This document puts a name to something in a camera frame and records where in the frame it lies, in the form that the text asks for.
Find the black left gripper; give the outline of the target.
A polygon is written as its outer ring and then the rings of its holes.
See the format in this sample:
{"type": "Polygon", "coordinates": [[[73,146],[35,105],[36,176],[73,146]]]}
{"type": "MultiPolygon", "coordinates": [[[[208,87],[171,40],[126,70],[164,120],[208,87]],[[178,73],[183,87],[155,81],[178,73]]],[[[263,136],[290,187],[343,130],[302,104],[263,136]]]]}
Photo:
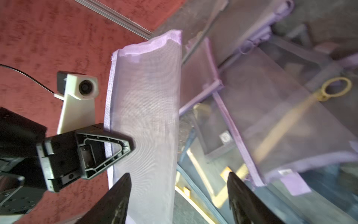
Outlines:
{"type": "Polygon", "coordinates": [[[103,123],[45,138],[36,149],[48,191],[58,193],[80,177],[93,179],[129,155],[132,138],[103,123]]]}

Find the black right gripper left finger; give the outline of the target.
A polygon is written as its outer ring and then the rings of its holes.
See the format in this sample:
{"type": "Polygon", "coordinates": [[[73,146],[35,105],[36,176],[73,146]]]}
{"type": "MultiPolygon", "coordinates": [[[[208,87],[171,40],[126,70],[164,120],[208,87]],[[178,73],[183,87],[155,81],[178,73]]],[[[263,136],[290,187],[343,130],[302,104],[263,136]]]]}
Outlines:
{"type": "Polygon", "coordinates": [[[77,224],[124,224],[131,193],[131,176],[125,173],[77,224]]]}

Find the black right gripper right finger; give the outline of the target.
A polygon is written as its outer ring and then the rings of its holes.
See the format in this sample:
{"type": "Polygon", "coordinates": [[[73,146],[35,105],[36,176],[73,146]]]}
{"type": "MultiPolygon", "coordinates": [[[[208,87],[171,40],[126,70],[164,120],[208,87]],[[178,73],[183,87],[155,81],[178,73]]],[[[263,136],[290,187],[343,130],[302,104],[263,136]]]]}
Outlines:
{"type": "Polygon", "coordinates": [[[234,172],[228,175],[227,190],[236,224],[283,223],[234,172]]]}

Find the purple mesh pencil pouch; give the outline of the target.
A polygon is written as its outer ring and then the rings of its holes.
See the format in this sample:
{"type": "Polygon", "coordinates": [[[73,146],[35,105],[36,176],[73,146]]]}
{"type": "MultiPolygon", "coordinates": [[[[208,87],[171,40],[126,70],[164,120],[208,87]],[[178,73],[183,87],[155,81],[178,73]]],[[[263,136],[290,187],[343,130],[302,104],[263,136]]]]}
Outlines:
{"type": "Polygon", "coordinates": [[[181,67],[181,30],[112,54],[104,128],[131,138],[134,147],[108,169],[108,185],[130,174],[130,224],[172,223],[181,67]]]}

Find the grey blue mesh pouch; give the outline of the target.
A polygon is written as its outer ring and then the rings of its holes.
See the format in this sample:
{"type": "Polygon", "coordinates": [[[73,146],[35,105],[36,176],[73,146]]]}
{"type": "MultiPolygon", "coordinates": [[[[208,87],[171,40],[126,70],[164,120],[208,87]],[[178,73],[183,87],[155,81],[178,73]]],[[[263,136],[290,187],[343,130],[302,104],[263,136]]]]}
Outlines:
{"type": "MultiPolygon", "coordinates": [[[[179,186],[218,224],[232,224],[227,198],[219,196],[229,171],[243,163],[213,98],[181,117],[192,130],[178,161],[179,186]]],[[[358,221],[358,165],[334,164],[306,171],[301,177],[311,192],[294,197],[281,181],[249,188],[287,224],[355,224],[358,221]]]]}

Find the yellow trimmed mesh pouch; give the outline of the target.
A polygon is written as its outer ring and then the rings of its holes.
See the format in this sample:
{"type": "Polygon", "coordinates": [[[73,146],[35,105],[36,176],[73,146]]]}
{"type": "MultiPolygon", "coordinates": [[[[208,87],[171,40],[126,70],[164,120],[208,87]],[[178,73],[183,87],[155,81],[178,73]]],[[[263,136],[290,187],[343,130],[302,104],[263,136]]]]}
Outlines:
{"type": "MultiPolygon", "coordinates": [[[[263,151],[263,156],[260,157],[260,160],[264,161],[273,155],[276,152],[276,146],[278,146],[279,143],[282,143],[283,140],[290,134],[294,134],[299,138],[307,139],[313,131],[313,128],[306,127],[303,119],[308,115],[309,110],[320,102],[327,105],[334,114],[341,118],[342,121],[351,124],[352,120],[348,119],[348,115],[342,110],[339,110],[338,107],[342,106],[344,109],[347,109],[348,113],[357,115],[357,78],[333,78],[323,84],[322,87],[317,88],[314,93],[307,95],[304,100],[297,103],[294,107],[286,106],[283,109],[277,108],[274,111],[274,115],[278,115],[278,118],[275,119],[273,116],[268,118],[268,120],[273,122],[274,125],[264,137],[263,142],[259,145],[259,148],[263,151]]],[[[301,173],[296,174],[291,169],[280,170],[279,179],[277,181],[281,181],[289,193],[294,197],[311,192],[311,188],[301,177],[301,173]]],[[[220,191],[219,196],[228,199],[227,187],[220,191]]],[[[188,197],[187,200],[202,215],[203,218],[209,222],[215,222],[207,212],[202,210],[192,197],[188,197]]]]}

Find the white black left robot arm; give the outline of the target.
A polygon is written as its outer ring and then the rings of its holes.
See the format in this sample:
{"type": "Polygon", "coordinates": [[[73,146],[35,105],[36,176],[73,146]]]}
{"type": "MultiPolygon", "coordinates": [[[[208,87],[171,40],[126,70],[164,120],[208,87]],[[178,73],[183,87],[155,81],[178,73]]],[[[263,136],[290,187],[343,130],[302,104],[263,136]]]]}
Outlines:
{"type": "Polygon", "coordinates": [[[46,127],[1,108],[1,215],[31,211],[44,192],[90,180],[127,156],[132,138],[96,124],[46,137],[46,127]]]}

